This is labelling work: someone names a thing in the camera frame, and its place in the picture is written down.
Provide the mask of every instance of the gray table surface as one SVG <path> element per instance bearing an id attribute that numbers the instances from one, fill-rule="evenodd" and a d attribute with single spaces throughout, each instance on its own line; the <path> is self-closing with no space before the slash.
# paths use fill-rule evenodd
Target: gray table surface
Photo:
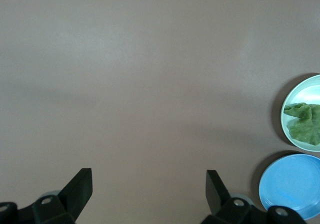
<path id="1" fill-rule="evenodd" d="M 319 48 L 320 0 L 0 0 L 0 200 L 91 167 L 78 224 L 194 224 L 215 169 L 261 208 Z"/>

